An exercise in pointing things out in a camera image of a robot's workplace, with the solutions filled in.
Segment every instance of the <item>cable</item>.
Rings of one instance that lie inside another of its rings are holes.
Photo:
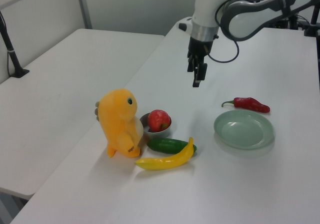
[[[218,9],[216,10],[216,12],[215,12],[215,14],[214,14],[214,19],[215,19],[215,21],[216,21],[216,23],[218,24],[218,26],[221,28],[221,30],[223,29],[222,27],[221,27],[221,25],[220,25],[220,23],[219,23],[219,21],[218,21],[218,19],[217,19],[217,14],[218,14],[218,12],[219,12],[219,10],[222,8],[222,6],[224,6],[226,3],[228,3],[230,0],[226,0],[225,2],[223,2],[219,7],[218,7]],[[230,60],[228,60],[228,61],[220,61],[220,60],[216,60],[216,59],[214,59],[214,58],[212,58],[211,57],[211,55],[208,53],[208,57],[211,59],[211,60],[213,60],[213,61],[215,61],[215,62],[217,62],[217,63],[230,63],[230,62],[232,62],[232,61],[234,61],[238,56],[239,56],[239,53],[240,53],[240,49],[239,49],[239,45],[238,45],[238,43],[232,38],[232,40],[233,40],[233,42],[235,43],[235,45],[236,45],[236,47],[237,47],[237,49],[236,49],[236,55],[235,55],[235,57],[233,58],[233,59],[230,59]]]
[[[305,17],[303,17],[301,15],[296,15],[296,16],[297,16],[297,18],[303,19],[304,21],[306,21],[308,23],[308,25],[310,25],[310,22]]]
[[[221,30],[222,30],[223,32],[226,32],[226,31],[221,27],[220,22],[218,21],[217,15],[218,15],[219,10],[220,10],[226,3],[228,3],[229,1],[230,1],[230,0],[226,0],[225,2],[223,2],[223,3],[218,7],[218,9],[215,11],[215,14],[214,14],[215,22],[217,23],[217,25],[221,28]],[[249,2],[255,2],[255,1],[262,1],[262,0],[247,0],[247,1],[249,1]],[[208,57],[209,57],[211,60],[213,60],[213,61],[215,61],[215,62],[218,62],[218,63],[230,63],[230,62],[234,61],[234,60],[239,56],[239,53],[240,53],[239,45],[238,45],[237,41],[235,41],[235,39],[233,38],[233,36],[232,36],[231,34],[230,34],[229,36],[231,37],[231,40],[235,43],[235,45],[236,45],[236,47],[237,47],[235,57],[234,57],[233,59],[228,60],[228,61],[220,61],[220,60],[216,60],[216,59],[212,58],[211,55],[208,53]]]

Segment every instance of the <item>floor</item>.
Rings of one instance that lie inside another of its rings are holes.
[[[23,200],[0,192],[0,224],[9,224],[25,206]]]

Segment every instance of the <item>red chili pepper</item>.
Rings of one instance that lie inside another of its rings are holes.
[[[234,98],[232,101],[224,102],[221,107],[223,107],[225,103],[232,103],[235,108],[244,108],[261,113],[270,112],[270,108],[268,106],[259,103],[254,98]]]

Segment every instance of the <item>toy vegetable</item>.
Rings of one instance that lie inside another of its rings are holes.
[[[188,142],[171,139],[171,138],[152,138],[146,145],[157,152],[177,154],[188,144]],[[197,150],[197,147],[193,145],[193,152]]]
[[[190,137],[188,144],[178,154],[166,158],[141,158],[135,164],[148,170],[175,168],[186,163],[193,154],[194,139]]]
[[[270,108],[268,106],[259,103],[254,98],[234,98],[232,101],[224,102],[221,107],[223,107],[225,103],[232,103],[235,108],[244,108],[261,113],[270,112]]]
[[[107,155],[112,157],[119,151],[127,157],[139,156],[138,143],[144,128],[135,116],[138,106],[134,95],[127,89],[115,89],[96,107],[95,114],[107,138]]]

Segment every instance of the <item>green plate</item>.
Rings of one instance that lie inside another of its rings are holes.
[[[261,148],[274,139],[271,122],[248,110],[222,113],[216,118],[213,128],[223,142],[239,149]]]

